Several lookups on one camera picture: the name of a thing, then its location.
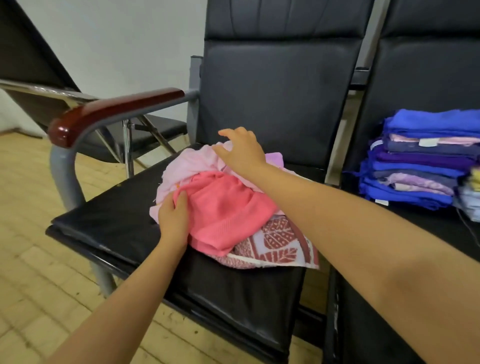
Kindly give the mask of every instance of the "black chair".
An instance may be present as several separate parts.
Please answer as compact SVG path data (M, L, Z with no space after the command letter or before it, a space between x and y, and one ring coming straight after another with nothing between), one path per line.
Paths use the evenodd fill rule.
M480 109L479 56L480 2L392 0L343 170L359 169L378 124L395 110ZM358 193L358 179L344 173L341 188ZM429 211L390 202L385 208L480 261L453 207ZM480 225L464 219L480 236ZM336 344L337 363L423 362L338 272L331 282L329 317L338 315L338 332L330 348Z
M51 125L52 174L70 211L47 234L94 262L104 293L114 288L106 272L127 278L158 242L148 209L176 156L86 203L71 161L92 130L187 101L191 148L222 140L219 129L245 126L265 152L283 154L286 168L323 182L371 7L210 0L201 87L192 72L188 91L99 100ZM165 303L266 363L286 363L296 318L317 323L322 342L323 317L299 306L304 274L299 267L235 270L188 249Z
M41 129L47 131L51 121L71 107L97 99L80 92L15 0L0 2L0 34L0 88ZM187 126L155 115L139 116L131 124L118 122L91 133L79 153L104 162L123 163L125 133L131 133L129 159L137 159L160 144L175 153L168 141L186 134Z

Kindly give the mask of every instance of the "hand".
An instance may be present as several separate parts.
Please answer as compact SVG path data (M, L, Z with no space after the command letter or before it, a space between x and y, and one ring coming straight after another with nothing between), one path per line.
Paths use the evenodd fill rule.
M177 205L173 204L173 192L168 194L158 211L158 223L162 233L162 244L171 244L178 247L187 246L188 238L188 197L182 191L177 199Z
M220 130L218 134L230 139L233 142L233 149L229 152L223 146L212 148L235 173L248 179L257 167L266 164L265 153L252 131L240 127L235 130Z

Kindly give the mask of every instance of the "clothing tag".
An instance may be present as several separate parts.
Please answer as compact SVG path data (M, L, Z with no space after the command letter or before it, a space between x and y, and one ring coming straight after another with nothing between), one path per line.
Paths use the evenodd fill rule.
M419 146L437 146L440 138L422 138L419 141Z
M372 145L370 146L370 150L373 150L376 146L379 146L380 144L383 144L384 141L382 139L377 140L376 142L373 142Z
M385 201L385 200L375 200L375 203L376 204L381 204L381 205L384 205L384 206L388 206L388 201Z

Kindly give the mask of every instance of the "floor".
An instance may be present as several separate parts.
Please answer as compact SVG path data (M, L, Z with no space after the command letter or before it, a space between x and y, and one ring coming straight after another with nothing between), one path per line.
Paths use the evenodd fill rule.
M102 302L86 259L44 234L64 212L48 169L47 140L0 136L0 364L41 363ZM125 178L122 165L79 155L76 170L90 199ZM328 263L309 270L302 303L324 312ZM294 337L291 364L319 364L322 353ZM161 305L134 364L260 362Z

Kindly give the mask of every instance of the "finger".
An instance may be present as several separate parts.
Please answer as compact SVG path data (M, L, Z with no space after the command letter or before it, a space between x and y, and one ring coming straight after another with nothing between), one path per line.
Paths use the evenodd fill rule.
M257 137L255 136L255 134L253 133L253 131L249 130L249 131L248 131L248 135L250 135L253 139L257 140Z
M185 191L180 192L179 197L177 198L177 205L175 206L175 211L187 211L188 210L188 196Z
M170 192L167 197L165 197L165 200L163 200L163 204L158 213L160 214L162 211L173 211L174 209L175 205L173 204L173 192Z
M237 136L237 133L233 129L223 129L218 132L218 135L226 136L228 139L233 140Z
M230 152L226 150L223 146L215 145L212 146L213 151L215 152L216 155L218 155L224 162L225 159L228 158L228 155Z
M243 126L235 129L235 131L238 133L238 134L243 134L245 135L247 133L247 129L245 129Z

